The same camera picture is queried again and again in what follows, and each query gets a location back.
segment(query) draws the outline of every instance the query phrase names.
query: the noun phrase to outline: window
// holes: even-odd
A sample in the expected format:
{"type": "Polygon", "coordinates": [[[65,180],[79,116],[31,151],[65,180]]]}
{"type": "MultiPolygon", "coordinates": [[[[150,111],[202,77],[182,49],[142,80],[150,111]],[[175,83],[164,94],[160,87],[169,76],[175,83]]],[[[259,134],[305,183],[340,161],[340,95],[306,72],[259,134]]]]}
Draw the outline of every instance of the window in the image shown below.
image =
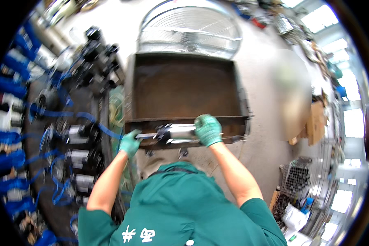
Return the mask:
{"type": "Polygon", "coordinates": [[[321,239],[324,239],[325,241],[329,241],[332,236],[335,234],[336,229],[338,228],[338,225],[333,223],[327,223],[325,224],[325,231],[321,235],[321,239]]]}
{"type": "Polygon", "coordinates": [[[282,2],[284,4],[286,4],[288,7],[293,8],[296,5],[300,4],[301,2],[303,2],[303,0],[282,0],[282,2]]]}
{"type": "Polygon", "coordinates": [[[331,209],[343,214],[346,213],[346,210],[349,208],[349,205],[351,203],[352,196],[352,191],[338,190],[333,199],[331,209]]]}
{"type": "Polygon", "coordinates": [[[325,45],[322,49],[325,53],[332,53],[332,52],[336,52],[338,50],[343,50],[347,48],[347,42],[344,39],[339,39],[336,40],[332,43],[329,43],[327,45],[325,45]]]}
{"type": "Polygon", "coordinates": [[[347,184],[349,185],[356,185],[356,180],[354,179],[347,179],[347,184]]]}
{"type": "Polygon", "coordinates": [[[360,100],[358,83],[354,73],[350,69],[342,70],[343,77],[338,79],[339,84],[346,89],[347,99],[350,101],[360,100]]]}
{"type": "Polygon", "coordinates": [[[339,22],[332,10],[325,4],[303,17],[301,21],[313,33],[339,22]]]}
{"type": "Polygon", "coordinates": [[[343,111],[346,137],[364,137],[364,115],[362,109],[343,111]]]}
{"type": "Polygon", "coordinates": [[[338,67],[338,69],[340,70],[345,70],[348,69],[350,67],[350,63],[349,62],[340,62],[336,65],[338,67]]]}
{"type": "Polygon", "coordinates": [[[343,161],[343,166],[360,168],[361,159],[346,159],[343,161]]]}
{"type": "Polygon", "coordinates": [[[333,57],[329,59],[332,64],[336,64],[350,59],[349,54],[345,50],[336,51],[333,53],[333,57]]]}

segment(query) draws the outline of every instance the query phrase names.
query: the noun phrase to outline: person's arm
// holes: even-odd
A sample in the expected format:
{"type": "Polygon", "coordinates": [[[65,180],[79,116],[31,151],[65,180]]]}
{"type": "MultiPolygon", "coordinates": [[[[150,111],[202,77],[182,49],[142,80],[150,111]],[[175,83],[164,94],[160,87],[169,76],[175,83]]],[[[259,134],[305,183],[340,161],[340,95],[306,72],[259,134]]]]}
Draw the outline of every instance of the person's arm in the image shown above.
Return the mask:
{"type": "Polygon", "coordinates": [[[134,130],[123,137],[118,155],[94,184],[86,206],[87,210],[102,210],[109,215],[111,214],[124,166],[138,150],[140,140],[134,138],[139,133],[141,131],[134,130]]]}
{"type": "Polygon", "coordinates": [[[252,198],[263,199],[260,187],[249,170],[231,153],[222,142],[209,146],[213,155],[219,162],[221,172],[241,207],[247,200],[252,198]]]}
{"type": "Polygon", "coordinates": [[[195,134],[216,157],[224,179],[238,206],[252,198],[263,199],[260,188],[249,170],[231,153],[221,139],[221,125],[215,117],[200,115],[194,121],[195,134]]]}

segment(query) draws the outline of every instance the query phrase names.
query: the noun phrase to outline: metal cage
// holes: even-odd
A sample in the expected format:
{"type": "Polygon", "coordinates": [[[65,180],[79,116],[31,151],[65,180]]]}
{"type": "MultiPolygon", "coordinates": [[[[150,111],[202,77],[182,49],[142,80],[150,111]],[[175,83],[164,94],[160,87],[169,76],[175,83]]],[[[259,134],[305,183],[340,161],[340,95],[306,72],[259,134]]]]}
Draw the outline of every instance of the metal cage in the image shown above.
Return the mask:
{"type": "Polygon", "coordinates": [[[312,159],[298,157],[283,167],[283,180],[280,192],[291,198],[306,196],[310,186],[309,165],[312,159]]]}

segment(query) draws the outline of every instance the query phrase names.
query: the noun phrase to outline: blue container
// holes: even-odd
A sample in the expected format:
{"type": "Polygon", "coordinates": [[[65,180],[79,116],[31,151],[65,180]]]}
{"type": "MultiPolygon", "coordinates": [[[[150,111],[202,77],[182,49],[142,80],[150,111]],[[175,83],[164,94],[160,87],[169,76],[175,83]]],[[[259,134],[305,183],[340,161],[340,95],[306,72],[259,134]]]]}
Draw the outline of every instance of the blue container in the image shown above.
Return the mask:
{"type": "Polygon", "coordinates": [[[336,87],[336,91],[337,91],[337,92],[339,92],[340,97],[345,97],[345,96],[347,96],[346,88],[344,88],[344,87],[342,87],[342,86],[338,86],[338,87],[336,87]]]}

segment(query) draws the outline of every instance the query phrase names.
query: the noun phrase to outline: rusty metal tray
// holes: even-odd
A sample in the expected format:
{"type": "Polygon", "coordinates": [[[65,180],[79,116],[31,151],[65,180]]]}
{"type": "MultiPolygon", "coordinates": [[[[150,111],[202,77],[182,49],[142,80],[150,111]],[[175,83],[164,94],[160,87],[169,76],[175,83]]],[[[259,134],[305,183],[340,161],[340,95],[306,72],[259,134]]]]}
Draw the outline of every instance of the rusty metal tray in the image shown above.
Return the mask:
{"type": "MultiPolygon", "coordinates": [[[[248,134],[249,107],[233,61],[182,53],[137,53],[130,57],[125,82],[125,132],[155,132],[168,123],[192,124],[209,113],[232,143],[248,134]]],[[[156,145],[144,140],[141,148],[199,146],[197,142],[156,145]]]]}

